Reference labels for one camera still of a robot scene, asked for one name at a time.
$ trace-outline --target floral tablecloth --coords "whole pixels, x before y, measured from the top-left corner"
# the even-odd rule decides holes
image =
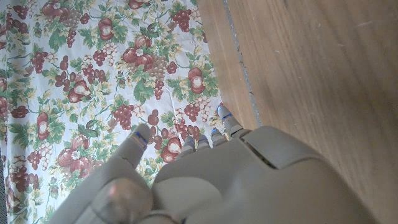
[[[45,223],[139,123],[150,185],[187,136],[222,128],[196,0],[0,0],[9,223]]]

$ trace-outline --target red fruit print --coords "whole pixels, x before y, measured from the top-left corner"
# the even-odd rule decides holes
[[[49,124],[47,122],[48,119],[49,119],[49,117],[47,116],[46,112],[41,112],[39,114],[39,116],[37,117],[37,121],[36,121],[36,124],[37,124],[37,137],[40,140],[46,139],[49,136],[49,134],[50,134],[49,131],[48,131],[48,127],[49,127]]]
[[[169,74],[174,74],[177,71],[177,65],[175,64],[175,62],[170,62],[166,70]]]
[[[87,24],[89,19],[90,19],[90,16],[89,16],[87,13],[85,13],[85,14],[80,18],[80,22],[81,22],[82,24]]]
[[[162,142],[163,139],[160,136],[155,136],[154,137],[154,142],[155,142],[155,149],[160,150],[162,148]]]
[[[12,7],[21,19],[26,19],[28,8],[26,6],[13,6]]]
[[[39,176],[37,174],[29,174],[28,183],[32,184],[33,189],[39,188]]]
[[[13,118],[25,118],[25,115],[28,112],[29,111],[26,109],[25,106],[18,106],[18,108],[13,109],[13,111],[11,111],[11,114]]]
[[[70,164],[73,162],[72,153],[75,151],[76,150],[72,148],[65,148],[61,151],[61,153],[58,155],[58,164],[60,165],[60,167],[70,166]]]
[[[9,181],[16,184],[16,188],[19,192],[24,192],[29,186],[29,175],[26,173],[26,167],[20,167],[18,172],[9,174]]]
[[[45,16],[52,16],[55,9],[54,9],[55,1],[48,1],[44,4],[42,8],[42,12]]]
[[[191,79],[191,90],[196,94],[200,94],[205,91],[202,77],[196,76]]]
[[[55,9],[53,14],[52,14],[52,17],[55,18],[57,16],[60,17],[60,22],[68,19],[69,10],[67,8],[65,8],[65,7],[61,7],[59,9]]]
[[[201,77],[201,70],[198,67],[192,68],[188,72],[188,79],[192,80],[193,77]]]
[[[99,36],[102,40],[110,40],[113,37],[113,27],[112,20],[110,18],[105,18],[98,23]]]
[[[169,140],[169,143],[167,144],[167,149],[169,150],[169,152],[171,153],[177,153],[180,154],[181,153],[181,142],[179,138],[172,138]]]
[[[136,0],[129,1],[130,9],[139,9],[142,7],[143,4],[144,4],[144,2],[140,2],[140,1],[136,1]]]
[[[173,21],[178,24],[182,32],[189,32],[189,15],[191,13],[192,11],[190,9],[180,9],[175,15],[172,16]]]
[[[34,57],[30,60],[32,62],[32,65],[35,67],[36,73],[40,74],[43,72],[44,58],[47,55],[47,52],[36,51]]]
[[[167,146],[163,147],[162,153],[160,153],[161,158],[164,162],[169,163],[173,162],[175,158],[178,156],[178,153],[172,153],[167,149]]]
[[[82,97],[83,97],[83,95],[76,94],[73,89],[69,90],[69,94],[68,94],[69,102],[78,103],[79,101],[81,101]]]
[[[144,65],[144,72],[148,71],[154,65],[154,60],[149,54],[143,54],[136,59],[136,67]]]
[[[9,188],[7,194],[7,208],[11,208],[13,212],[19,212],[21,210],[21,208],[19,208],[20,204],[21,202],[15,197],[12,188]]]
[[[33,151],[27,156],[27,160],[32,164],[34,170],[37,170],[37,165],[40,163],[42,155],[39,151]]]
[[[134,45],[136,46],[136,48],[140,48],[142,45],[146,45],[146,47],[148,48],[152,45],[152,42],[150,41],[150,38],[142,35],[136,39]]]
[[[126,49],[126,51],[124,51],[123,53],[123,60],[126,63],[134,63],[138,58],[137,50],[138,48],[136,47],[129,47],[128,49]]]
[[[123,130],[131,129],[131,111],[134,109],[133,105],[121,105],[116,111],[112,112],[112,115],[115,117],[116,122],[120,123]]]
[[[162,138],[167,139],[169,136],[169,130],[167,128],[162,129]]]
[[[0,96],[0,115],[7,115],[7,99]]]
[[[84,178],[90,173],[90,161],[86,157],[80,157],[70,164],[70,172],[80,170],[79,178]]]
[[[184,113],[189,117],[192,122],[195,122],[197,120],[199,112],[200,108],[198,106],[195,106],[193,103],[188,104],[184,109]]]
[[[80,146],[83,146],[85,149],[88,149],[90,145],[90,140],[86,138],[86,136],[79,134],[78,136],[72,139],[72,149],[77,149]]]
[[[103,52],[102,50],[97,50],[93,54],[93,59],[97,63],[98,66],[102,66],[107,55],[108,54],[106,52]]]
[[[77,95],[82,95],[82,96],[90,96],[91,92],[90,89],[87,87],[87,83],[84,80],[80,80],[76,82],[75,87],[73,87],[73,91]]]
[[[163,93],[163,86],[164,86],[164,82],[156,79],[155,81],[155,96],[156,96],[156,100],[160,100],[160,97],[162,96]]]
[[[157,109],[154,109],[152,113],[148,116],[148,123],[150,125],[156,126],[157,123],[159,122],[159,117],[158,117],[158,111]]]

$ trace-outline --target blue joint ring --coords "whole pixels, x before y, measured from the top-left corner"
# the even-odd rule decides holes
[[[229,117],[229,116],[232,116],[232,114],[229,113],[229,114],[227,114],[226,116],[224,116],[222,119],[225,119],[225,118],[227,118],[227,117]]]
[[[139,138],[142,138],[142,139],[144,140],[145,143],[147,143],[146,139],[144,139],[138,132],[136,132],[136,135],[137,135]]]

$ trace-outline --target green leaf print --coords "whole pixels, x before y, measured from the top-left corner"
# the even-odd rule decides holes
[[[66,180],[65,178],[62,180],[65,184],[65,190],[71,191],[83,181],[83,179],[79,178],[79,174],[80,170],[75,170],[69,180]]]
[[[60,121],[52,121],[49,124],[49,133],[47,141],[51,143],[61,143],[63,132],[65,130],[65,123]]]
[[[172,10],[170,10],[169,13],[170,13],[171,16],[174,16],[174,15],[176,15],[176,13],[178,13],[178,11],[181,10],[181,9],[187,10],[187,7],[184,6],[183,4],[181,4],[179,1],[175,1],[175,2],[173,3],[173,8],[172,8]]]
[[[69,121],[73,123],[77,123],[77,114],[71,114],[69,117]]]
[[[145,170],[145,175],[152,175],[152,174],[154,174],[154,171],[151,168],[147,168]]]
[[[82,13],[93,6],[95,0],[74,0],[73,6]]]
[[[126,41],[128,28],[124,25],[118,24],[113,27],[113,40],[118,43],[124,43]]]
[[[47,209],[45,210],[44,218],[40,220],[40,223],[41,224],[48,223],[50,221],[52,215],[54,214],[54,212],[55,212],[54,207],[49,205],[47,207]]]
[[[136,18],[131,19],[131,24],[134,26],[139,26],[139,19]]]
[[[26,149],[29,145],[28,140],[28,129],[30,125],[27,124],[9,124],[8,130],[12,133],[17,134],[12,140],[13,144],[19,144],[22,149]]]
[[[72,143],[71,143],[71,142],[68,142],[68,141],[64,141],[64,142],[63,142],[63,146],[64,146],[64,148],[69,148],[69,147],[72,146]]]
[[[205,31],[203,30],[203,27],[200,25],[197,25],[196,27],[192,27],[189,32],[197,38],[197,41],[202,41],[203,40],[203,34]]]
[[[162,141],[162,148],[165,147],[165,146],[167,146],[168,143],[169,143],[169,139],[163,139],[163,141]]]
[[[195,99],[197,99],[200,96],[200,94],[196,94],[193,93],[192,91],[189,92],[188,97],[187,97],[187,101],[189,103],[193,103],[195,101]]]
[[[216,97],[218,95],[218,90],[217,89],[211,89],[211,90],[207,90],[205,89],[205,91],[203,91],[203,95],[207,96],[207,97]]]
[[[155,32],[155,31],[151,31],[151,30],[147,30],[145,27],[140,27],[140,33],[142,34],[142,35],[145,35],[145,36],[147,36],[147,37],[149,37],[149,38],[156,38],[156,37],[159,37],[159,33],[158,32]]]
[[[43,70],[42,75],[49,79],[49,85],[52,86],[55,83],[55,77],[60,73],[60,69],[50,68],[50,70]]]
[[[185,55],[187,56],[187,58],[189,58],[189,60],[195,59],[195,56],[193,56],[193,54],[191,54],[190,52],[186,52]]]
[[[141,80],[137,82],[133,94],[136,100],[144,104],[146,100],[155,95],[155,90],[150,86],[146,87],[145,83]]]
[[[103,6],[103,5],[98,5],[98,7],[99,7],[99,9],[101,10],[101,11],[104,11],[104,12],[106,12],[106,8],[105,8],[105,6]]]
[[[5,9],[3,11],[0,11],[0,22],[1,23],[6,22],[6,10]]]
[[[58,198],[58,187],[52,187],[50,191],[50,196],[54,199]]]
[[[118,94],[114,99],[112,111],[116,111],[121,105],[128,106],[130,102],[129,100],[125,100],[122,95]]]
[[[176,79],[168,79],[166,80],[166,83],[169,85],[169,87],[173,88],[172,96],[177,97],[179,102],[188,96],[188,78],[181,79],[181,77],[178,77]]]
[[[24,96],[28,99],[33,99],[35,93],[36,93],[36,89],[28,88],[28,89],[26,89]]]
[[[79,34],[82,37],[84,37],[83,44],[87,45],[87,47],[89,49],[91,49],[94,46],[94,43],[93,43],[94,30],[93,30],[93,28],[89,27],[88,29],[80,29]]]
[[[110,151],[108,148],[98,148],[95,154],[97,160],[106,160],[110,155]]]
[[[75,68],[76,71],[80,72],[81,71],[81,64],[83,63],[83,59],[81,57],[78,57],[76,59],[70,60],[70,66],[72,68]]]
[[[203,84],[204,84],[204,86],[206,88],[205,90],[207,90],[209,92],[208,95],[205,94],[206,96],[209,96],[209,97],[214,96],[214,97],[216,97],[218,95],[218,84],[217,84],[217,78],[216,77],[213,77],[211,75],[205,77],[203,79]]]
[[[158,156],[158,157],[155,159],[155,162],[158,163],[158,164],[161,164],[161,163],[163,163],[163,158],[161,158],[160,156]]]
[[[97,138],[99,136],[96,130],[89,130],[89,129],[86,129],[83,135],[88,138]]]
[[[33,187],[29,186],[28,188],[26,188],[26,193],[30,194],[33,191]]]
[[[131,78],[134,82],[139,82],[141,80],[147,80],[150,78],[149,73],[147,72],[143,72],[144,66],[140,65],[137,67],[136,72],[134,72],[134,74],[131,75],[131,73],[129,73],[129,75],[131,75]]]
[[[44,47],[39,47],[39,45],[37,45],[36,43],[33,44],[33,50],[32,50],[33,53],[43,52],[43,50],[44,50]]]
[[[167,125],[168,128],[171,128],[174,120],[174,113],[173,111],[169,111],[167,113],[164,113],[160,116],[160,120]]]
[[[116,133],[109,133],[104,137],[104,140],[113,140],[116,137]]]
[[[51,47],[51,49],[54,49],[54,51],[58,51],[58,49],[66,43],[67,37],[63,35],[60,36],[60,30],[56,30],[55,32],[53,32],[49,40],[49,46]]]

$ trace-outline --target wooden floor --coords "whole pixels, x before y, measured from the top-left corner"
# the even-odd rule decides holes
[[[398,1],[227,2],[242,58],[223,0],[198,0],[225,105],[247,128],[258,110],[262,125],[314,147],[397,223]]]

